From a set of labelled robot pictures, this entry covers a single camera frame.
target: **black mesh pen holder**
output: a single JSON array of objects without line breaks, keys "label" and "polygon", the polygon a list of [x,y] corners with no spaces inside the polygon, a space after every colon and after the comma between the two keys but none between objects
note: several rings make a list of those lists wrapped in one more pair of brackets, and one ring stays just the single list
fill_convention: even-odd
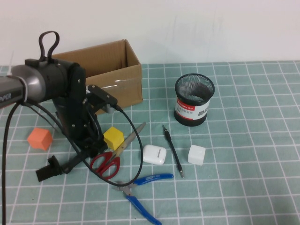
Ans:
[{"label": "black mesh pen holder", "polygon": [[176,120],[189,127],[202,124],[206,120],[210,98],[215,93],[213,82],[201,74],[186,74],[177,80],[175,91]]}]

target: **open cardboard box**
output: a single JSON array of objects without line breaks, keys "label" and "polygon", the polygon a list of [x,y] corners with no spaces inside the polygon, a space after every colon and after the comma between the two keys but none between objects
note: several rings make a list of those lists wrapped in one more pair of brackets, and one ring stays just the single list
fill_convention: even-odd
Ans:
[{"label": "open cardboard box", "polygon": [[143,101],[142,66],[127,40],[60,53],[53,58],[79,63],[86,70],[86,85],[103,88],[117,98],[122,108]]}]

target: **pliers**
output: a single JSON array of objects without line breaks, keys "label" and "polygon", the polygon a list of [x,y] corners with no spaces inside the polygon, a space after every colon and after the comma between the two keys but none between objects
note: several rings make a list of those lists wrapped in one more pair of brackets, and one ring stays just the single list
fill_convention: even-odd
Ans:
[{"label": "pliers", "polygon": [[130,189],[134,188],[138,185],[147,184],[149,182],[155,181],[155,180],[162,180],[162,179],[172,179],[174,176],[171,173],[162,173],[162,174],[156,174],[151,175],[147,177],[142,177],[139,179],[136,179],[132,184],[125,186],[125,187],[114,187],[113,189],[122,191],[125,194],[125,197],[133,204],[133,206],[151,223],[155,225],[161,225],[162,223],[155,219],[137,200],[135,196],[132,195]]}]

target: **pen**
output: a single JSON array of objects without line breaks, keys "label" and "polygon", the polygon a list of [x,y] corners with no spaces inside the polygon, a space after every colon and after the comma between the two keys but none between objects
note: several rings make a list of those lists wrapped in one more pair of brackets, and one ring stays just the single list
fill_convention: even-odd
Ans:
[{"label": "pen", "polygon": [[172,152],[173,152],[173,155],[174,155],[174,157],[175,157],[175,160],[176,160],[176,164],[177,164],[177,168],[178,168],[178,170],[179,170],[179,173],[180,173],[181,177],[184,178],[184,176],[183,176],[183,171],[182,171],[182,167],[181,167],[181,164],[180,164],[180,162],[179,162],[179,159],[178,159],[177,153],[176,153],[176,151],[175,151],[174,145],[173,145],[173,143],[172,143],[172,139],[171,139],[170,133],[169,133],[169,131],[167,131],[167,129],[164,127],[164,125],[163,125],[163,131],[164,131],[165,138],[166,138],[166,140],[169,142],[169,145],[170,145],[171,150],[172,150]]}]

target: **cable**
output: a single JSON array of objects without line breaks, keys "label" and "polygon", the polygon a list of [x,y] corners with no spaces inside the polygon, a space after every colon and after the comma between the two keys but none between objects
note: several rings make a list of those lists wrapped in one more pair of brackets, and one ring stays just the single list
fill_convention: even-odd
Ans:
[{"label": "cable", "polygon": [[55,129],[57,132],[59,132],[59,130],[58,129],[56,129],[55,128],[55,126],[53,126],[51,123],[50,123],[50,121],[45,117],[45,116],[43,116],[42,114],[40,114],[37,110],[35,110],[34,108],[32,108],[31,106],[28,106],[32,111],[34,111],[37,115],[39,115],[40,117],[42,117],[47,123],[49,123],[49,125],[53,128],[53,129]]},{"label": "cable", "polygon": [[132,129],[134,130],[135,134],[136,134],[136,137],[137,137],[137,140],[140,144],[140,149],[141,149],[141,163],[140,163],[140,167],[139,167],[139,170],[138,172],[136,173],[136,176],[130,181],[130,182],[127,182],[127,183],[124,183],[124,184],[119,184],[119,183],[114,183],[114,182],[111,182],[109,180],[106,180],[105,178],[103,178],[102,176],[100,176],[93,168],[91,168],[91,166],[89,165],[89,163],[85,160],[85,158],[80,154],[80,151],[78,150],[77,146],[75,145],[74,141],[67,135],[63,132],[63,127],[62,125],[58,122],[58,120],[48,111],[46,110],[43,106],[37,104],[37,103],[31,103],[28,104],[28,103],[24,103],[23,104],[24,106],[31,106],[31,105],[34,105],[35,107],[41,109],[42,111],[44,111],[56,124],[57,126],[62,130],[62,133],[66,136],[66,138],[68,139],[68,141],[70,142],[70,144],[72,145],[72,147],[74,148],[74,150],[76,151],[76,153],[79,155],[79,157],[81,158],[81,160],[83,161],[83,163],[88,167],[88,169],[93,173],[95,174],[97,177],[99,177],[101,180],[105,181],[106,183],[109,183],[111,185],[114,185],[114,186],[117,186],[117,187],[125,187],[125,186],[128,186],[130,184],[132,184],[137,178],[138,176],[140,175],[141,173],[141,170],[142,170],[142,166],[143,166],[143,146],[142,146],[142,141],[140,139],[140,136],[135,128],[135,126],[133,125],[132,121],[130,120],[130,118],[126,115],[126,113],[118,106],[116,105],[115,109],[118,110],[120,113],[122,113],[126,119],[128,120],[128,122],[130,123],[130,125],[132,126]]},{"label": "cable", "polygon": [[9,112],[8,118],[6,120],[5,130],[4,130],[4,137],[3,137],[3,150],[2,150],[2,225],[6,224],[6,150],[7,150],[7,144],[8,144],[8,131],[9,131],[9,125],[11,122],[11,119],[13,117],[13,114],[15,113],[15,110],[20,105],[20,103],[16,103],[14,107]]}]

